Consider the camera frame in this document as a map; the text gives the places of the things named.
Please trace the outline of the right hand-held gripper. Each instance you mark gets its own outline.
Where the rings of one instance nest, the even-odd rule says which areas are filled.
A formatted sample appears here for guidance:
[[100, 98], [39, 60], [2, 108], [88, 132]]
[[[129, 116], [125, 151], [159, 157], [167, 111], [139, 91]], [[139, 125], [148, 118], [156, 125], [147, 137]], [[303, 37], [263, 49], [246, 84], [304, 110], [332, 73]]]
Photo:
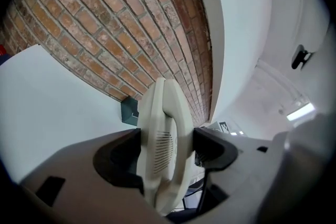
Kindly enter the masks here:
[[237, 128], [231, 128], [227, 122], [222, 121], [222, 122], [214, 122], [209, 125], [209, 128], [211, 130], [215, 130], [218, 132], [222, 132], [224, 134], [230, 134], [231, 136], [241, 136], [241, 137], [246, 137], [247, 135], [240, 129]]

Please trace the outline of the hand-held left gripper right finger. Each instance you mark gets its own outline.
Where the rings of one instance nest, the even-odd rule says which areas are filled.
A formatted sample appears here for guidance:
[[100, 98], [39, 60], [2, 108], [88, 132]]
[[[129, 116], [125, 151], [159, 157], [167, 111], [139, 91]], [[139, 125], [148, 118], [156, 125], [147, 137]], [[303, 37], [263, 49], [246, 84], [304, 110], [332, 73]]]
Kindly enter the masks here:
[[205, 168], [193, 223], [259, 223], [262, 203], [280, 167], [286, 133], [269, 141], [200, 127], [193, 139]]

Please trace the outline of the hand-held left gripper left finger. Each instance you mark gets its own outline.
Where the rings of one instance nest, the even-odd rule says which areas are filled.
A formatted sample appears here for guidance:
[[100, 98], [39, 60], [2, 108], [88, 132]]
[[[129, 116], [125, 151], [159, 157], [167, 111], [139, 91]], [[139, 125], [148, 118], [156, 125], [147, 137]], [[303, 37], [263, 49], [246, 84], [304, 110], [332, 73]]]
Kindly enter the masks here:
[[167, 223], [145, 201], [142, 178], [129, 171], [140, 134], [130, 129], [66, 146], [20, 186], [53, 223]]

